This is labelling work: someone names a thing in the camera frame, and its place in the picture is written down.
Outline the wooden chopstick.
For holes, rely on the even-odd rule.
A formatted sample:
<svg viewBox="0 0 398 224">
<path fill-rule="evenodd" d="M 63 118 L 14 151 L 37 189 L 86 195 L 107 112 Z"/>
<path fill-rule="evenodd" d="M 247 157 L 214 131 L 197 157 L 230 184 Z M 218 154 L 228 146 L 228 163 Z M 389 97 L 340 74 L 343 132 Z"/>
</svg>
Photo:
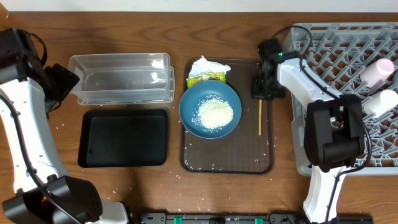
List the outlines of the wooden chopstick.
<svg viewBox="0 0 398 224">
<path fill-rule="evenodd" d="M 258 135 L 262 135 L 262 100 L 259 100 Z"/>
</svg>

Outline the pink cup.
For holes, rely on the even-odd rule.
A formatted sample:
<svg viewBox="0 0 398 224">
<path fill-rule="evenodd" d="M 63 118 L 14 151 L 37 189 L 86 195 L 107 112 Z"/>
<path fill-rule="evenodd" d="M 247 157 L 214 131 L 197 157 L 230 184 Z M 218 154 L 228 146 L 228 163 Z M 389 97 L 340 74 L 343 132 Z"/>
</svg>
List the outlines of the pink cup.
<svg viewBox="0 0 398 224">
<path fill-rule="evenodd" d="M 386 58 L 380 58 L 360 74 L 363 83 L 367 83 L 368 88 L 372 88 L 379 82 L 386 80 L 395 70 L 393 62 Z"/>
</svg>

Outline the white cup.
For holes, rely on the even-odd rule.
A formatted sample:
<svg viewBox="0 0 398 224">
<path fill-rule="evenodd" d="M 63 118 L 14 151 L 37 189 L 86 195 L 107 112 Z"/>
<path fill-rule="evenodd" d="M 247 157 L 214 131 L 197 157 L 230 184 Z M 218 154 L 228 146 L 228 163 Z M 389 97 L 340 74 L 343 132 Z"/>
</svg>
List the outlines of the white cup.
<svg viewBox="0 0 398 224">
<path fill-rule="evenodd" d="M 397 106 L 398 96 L 394 90 L 383 90 L 373 95 L 364 105 L 366 114 L 377 119 Z"/>
</svg>

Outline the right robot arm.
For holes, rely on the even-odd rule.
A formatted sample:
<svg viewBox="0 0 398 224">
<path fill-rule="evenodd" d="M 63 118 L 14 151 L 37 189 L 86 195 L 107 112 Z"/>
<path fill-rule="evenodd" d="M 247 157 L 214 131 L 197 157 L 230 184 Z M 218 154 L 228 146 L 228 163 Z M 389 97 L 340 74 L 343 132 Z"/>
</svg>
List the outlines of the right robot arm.
<svg viewBox="0 0 398 224">
<path fill-rule="evenodd" d="M 289 90 L 306 111 L 303 148 L 312 174 L 302 205 L 305 221 L 332 222 L 343 180 L 365 150 L 361 101 L 330 90 L 298 52 L 283 52 L 276 38 L 262 41 L 257 51 L 260 75 L 251 96 L 271 101 Z"/>
</svg>

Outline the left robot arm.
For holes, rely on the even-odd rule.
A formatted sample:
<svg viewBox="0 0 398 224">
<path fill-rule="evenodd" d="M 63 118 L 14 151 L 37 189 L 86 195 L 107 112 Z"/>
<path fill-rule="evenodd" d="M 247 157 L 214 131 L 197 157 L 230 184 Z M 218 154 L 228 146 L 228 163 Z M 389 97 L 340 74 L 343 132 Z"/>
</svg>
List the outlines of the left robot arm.
<svg viewBox="0 0 398 224">
<path fill-rule="evenodd" d="M 15 195 L 3 202 L 14 223 L 129 223 L 121 202 L 101 199 L 95 186 L 70 176 L 55 146 L 48 115 L 77 75 L 38 54 L 36 34 L 1 32 L 1 119 L 14 166 Z"/>
</svg>

